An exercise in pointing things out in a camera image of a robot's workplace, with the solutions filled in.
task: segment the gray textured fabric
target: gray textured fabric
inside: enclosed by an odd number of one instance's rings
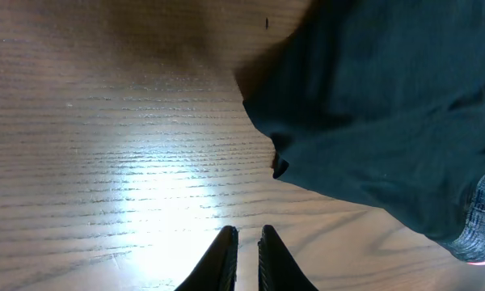
[[[453,242],[441,245],[462,261],[485,262],[485,176],[472,196],[462,234]]]

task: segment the black fabric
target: black fabric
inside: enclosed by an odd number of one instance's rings
[[[326,0],[244,106],[276,178],[453,241],[485,175],[485,0]]]

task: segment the clothing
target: clothing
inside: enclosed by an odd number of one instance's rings
[[[485,175],[485,0],[326,0],[244,106],[275,178],[456,251]]]

